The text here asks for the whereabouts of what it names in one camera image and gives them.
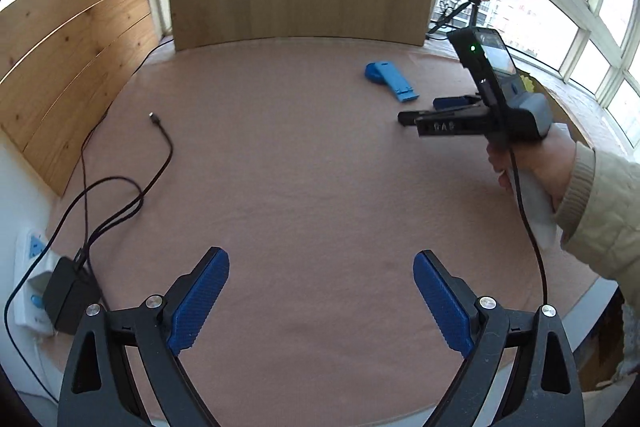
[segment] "beige jacket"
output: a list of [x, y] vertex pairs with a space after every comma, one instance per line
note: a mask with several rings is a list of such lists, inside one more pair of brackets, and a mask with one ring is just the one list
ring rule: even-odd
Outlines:
[[556, 221], [562, 247], [618, 282], [640, 313], [640, 164], [578, 143]]

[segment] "metal screw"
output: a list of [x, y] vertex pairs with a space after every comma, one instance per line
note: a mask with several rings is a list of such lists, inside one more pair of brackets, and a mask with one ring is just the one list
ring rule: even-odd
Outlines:
[[162, 296], [160, 295], [151, 295], [146, 301], [145, 301], [146, 307], [147, 308], [158, 308], [161, 304], [162, 304]]
[[551, 304], [545, 304], [544, 306], [542, 306], [542, 312], [547, 317], [555, 317], [556, 316], [556, 309]]
[[496, 306], [495, 299], [493, 297], [481, 297], [480, 305], [485, 310], [493, 310]]
[[90, 317], [93, 317], [98, 313], [100, 313], [100, 304], [90, 304], [89, 306], [87, 306], [86, 314], [89, 315]]

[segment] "ribbed cuff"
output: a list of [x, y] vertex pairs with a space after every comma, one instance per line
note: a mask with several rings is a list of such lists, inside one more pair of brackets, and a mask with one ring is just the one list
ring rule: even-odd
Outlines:
[[569, 187], [555, 215], [556, 223], [564, 232], [566, 239], [574, 235], [582, 219], [582, 214], [587, 208], [593, 187], [595, 168], [595, 153], [578, 142], [575, 149], [574, 171], [571, 174]]

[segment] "white power strip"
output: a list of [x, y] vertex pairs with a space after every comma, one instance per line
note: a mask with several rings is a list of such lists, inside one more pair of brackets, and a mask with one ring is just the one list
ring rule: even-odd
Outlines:
[[[25, 230], [18, 235], [15, 248], [14, 287], [18, 285], [46, 244], [47, 239], [44, 234], [34, 230]], [[16, 325], [29, 328], [34, 333], [46, 337], [53, 335], [53, 325], [44, 311], [42, 295], [59, 259], [60, 256], [49, 250], [14, 299]]]

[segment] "black power adapter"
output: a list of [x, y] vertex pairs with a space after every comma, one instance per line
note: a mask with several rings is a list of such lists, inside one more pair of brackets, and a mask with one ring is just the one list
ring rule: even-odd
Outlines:
[[57, 331], [76, 334], [85, 309], [100, 301], [97, 281], [68, 257], [62, 257], [42, 295], [44, 309]]

